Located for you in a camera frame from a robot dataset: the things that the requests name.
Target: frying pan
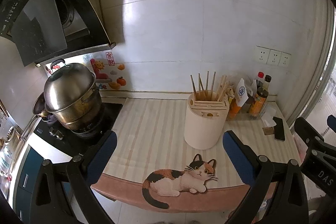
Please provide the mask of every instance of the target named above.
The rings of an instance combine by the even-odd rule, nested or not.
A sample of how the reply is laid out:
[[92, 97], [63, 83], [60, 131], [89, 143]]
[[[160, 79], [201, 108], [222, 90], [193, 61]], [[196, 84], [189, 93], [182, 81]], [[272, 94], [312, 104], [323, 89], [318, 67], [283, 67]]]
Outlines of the frying pan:
[[48, 112], [45, 107], [45, 99], [44, 99], [44, 94], [43, 92], [41, 93], [41, 95], [37, 98], [37, 100], [35, 101], [35, 104], [33, 106], [33, 114], [34, 116], [31, 118], [31, 120], [29, 121], [28, 125], [26, 126], [24, 132], [22, 133], [21, 137], [19, 138], [19, 140], [22, 140], [28, 133], [28, 130], [31, 126], [31, 124], [38, 118], [38, 117], [46, 117], [49, 114], [51, 114], [50, 112]]

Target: black phone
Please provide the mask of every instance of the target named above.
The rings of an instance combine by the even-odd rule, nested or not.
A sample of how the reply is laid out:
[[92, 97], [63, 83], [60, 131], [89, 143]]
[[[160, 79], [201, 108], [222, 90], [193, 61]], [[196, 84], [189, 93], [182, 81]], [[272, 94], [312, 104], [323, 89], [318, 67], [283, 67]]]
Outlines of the black phone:
[[282, 119], [274, 116], [273, 121], [277, 124], [274, 126], [274, 138], [279, 141], [285, 141], [284, 123]]

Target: black bottle cap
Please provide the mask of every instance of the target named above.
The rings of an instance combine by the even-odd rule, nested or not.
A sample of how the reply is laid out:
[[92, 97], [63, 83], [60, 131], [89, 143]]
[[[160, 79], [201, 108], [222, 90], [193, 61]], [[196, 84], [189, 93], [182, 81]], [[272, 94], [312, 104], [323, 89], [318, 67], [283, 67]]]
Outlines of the black bottle cap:
[[271, 80], [272, 80], [272, 77], [271, 77], [271, 76], [269, 76], [269, 75], [266, 75], [266, 76], [265, 76], [265, 81], [266, 81], [266, 82], [271, 82]]

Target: bottle label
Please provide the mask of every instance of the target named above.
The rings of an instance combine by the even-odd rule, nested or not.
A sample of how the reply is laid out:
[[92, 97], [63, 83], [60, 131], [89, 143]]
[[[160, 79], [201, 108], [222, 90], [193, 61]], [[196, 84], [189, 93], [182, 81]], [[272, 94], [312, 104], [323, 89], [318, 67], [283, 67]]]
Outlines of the bottle label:
[[266, 98], [260, 97], [258, 94], [256, 94], [254, 97], [254, 102], [250, 106], [249, 113], [258, 114], [262, 109], [265, 101]]

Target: cat head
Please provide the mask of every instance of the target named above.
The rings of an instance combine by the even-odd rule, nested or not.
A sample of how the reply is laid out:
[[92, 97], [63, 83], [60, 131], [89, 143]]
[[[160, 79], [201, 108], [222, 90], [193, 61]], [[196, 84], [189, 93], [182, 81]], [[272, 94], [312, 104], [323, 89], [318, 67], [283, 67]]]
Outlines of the cat head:
[[215, 159], [206, 162], [202, 160], [202, 156], [200, 154], [196, 154], [193, 161], [185, 168], [185, 171], [189, 172], [193, 177], [200, 180], [204, 181], [208, 179], [217, 180], [217, 178], [214, 175], [215, 167], [216, 167]]

